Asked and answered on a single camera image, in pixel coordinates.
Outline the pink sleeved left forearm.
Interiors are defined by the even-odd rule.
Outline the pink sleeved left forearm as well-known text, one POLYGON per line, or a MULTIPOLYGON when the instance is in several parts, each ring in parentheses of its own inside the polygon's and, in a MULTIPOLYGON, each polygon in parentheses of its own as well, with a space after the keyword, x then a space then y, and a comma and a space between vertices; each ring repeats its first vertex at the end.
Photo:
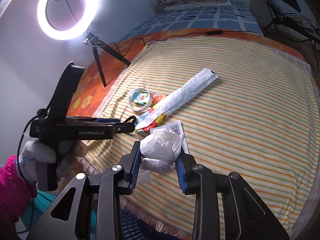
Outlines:
POLYGON ((29 200, 37 196, 36 186, 28 187, 18 174, 16 159, 10 156, 1 167, 1 239, 19 239, 15 224, 29 200))

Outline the white gloved left hand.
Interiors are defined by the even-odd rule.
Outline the white gloved left hand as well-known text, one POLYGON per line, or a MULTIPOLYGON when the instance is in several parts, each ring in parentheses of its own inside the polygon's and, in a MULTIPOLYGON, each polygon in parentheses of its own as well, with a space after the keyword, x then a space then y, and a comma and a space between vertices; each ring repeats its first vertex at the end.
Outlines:
POLYGON ((31 185, 39 182, 39 163, 57 164, 55 173, 58 178, 63 178, 73 173, 78 157, 87 153, 87 145, 83 141, 62 141, 59 145, 62 159, 56 159, 56 152, 44 143, 34 140, 25 143, 22 154, 16 160, 16 170, 22 180, 31 185))

